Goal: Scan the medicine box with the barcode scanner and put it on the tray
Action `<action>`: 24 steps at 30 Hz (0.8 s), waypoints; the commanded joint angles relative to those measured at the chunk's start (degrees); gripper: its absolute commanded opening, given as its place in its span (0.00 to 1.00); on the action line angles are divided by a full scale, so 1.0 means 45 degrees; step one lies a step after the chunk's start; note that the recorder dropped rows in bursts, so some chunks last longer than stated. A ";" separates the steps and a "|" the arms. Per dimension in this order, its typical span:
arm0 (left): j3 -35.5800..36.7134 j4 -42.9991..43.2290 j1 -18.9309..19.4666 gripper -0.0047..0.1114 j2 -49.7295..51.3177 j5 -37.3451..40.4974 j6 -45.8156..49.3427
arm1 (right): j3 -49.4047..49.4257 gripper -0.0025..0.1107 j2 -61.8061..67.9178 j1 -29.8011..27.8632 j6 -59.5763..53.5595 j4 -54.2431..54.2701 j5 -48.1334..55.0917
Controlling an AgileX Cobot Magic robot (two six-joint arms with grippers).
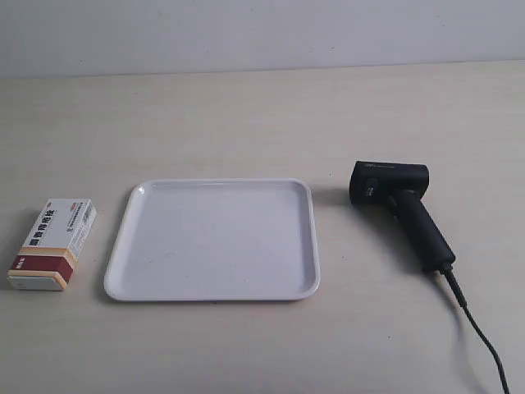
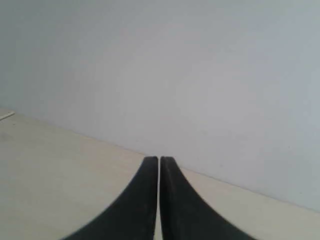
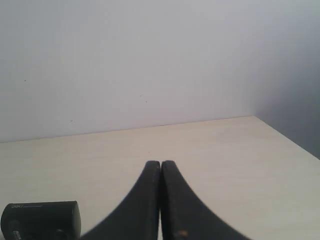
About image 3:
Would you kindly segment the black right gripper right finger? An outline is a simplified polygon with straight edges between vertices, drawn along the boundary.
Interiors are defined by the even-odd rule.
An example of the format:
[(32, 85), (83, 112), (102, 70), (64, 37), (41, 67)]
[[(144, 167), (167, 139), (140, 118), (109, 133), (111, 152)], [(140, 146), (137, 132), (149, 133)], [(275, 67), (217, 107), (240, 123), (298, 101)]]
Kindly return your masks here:
[(193, 192), (176, 163), (161, 164), (161, 228), (164, 240), (239, 240), (240, 233)]

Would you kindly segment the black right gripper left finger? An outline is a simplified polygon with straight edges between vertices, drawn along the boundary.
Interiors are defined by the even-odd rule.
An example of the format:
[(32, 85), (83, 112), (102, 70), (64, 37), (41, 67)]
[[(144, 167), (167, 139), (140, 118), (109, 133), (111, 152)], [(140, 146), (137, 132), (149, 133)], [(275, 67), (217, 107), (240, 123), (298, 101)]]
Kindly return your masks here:
[(157, 240), (160, 163), (150, 160), (121, 203), (82, 240)]

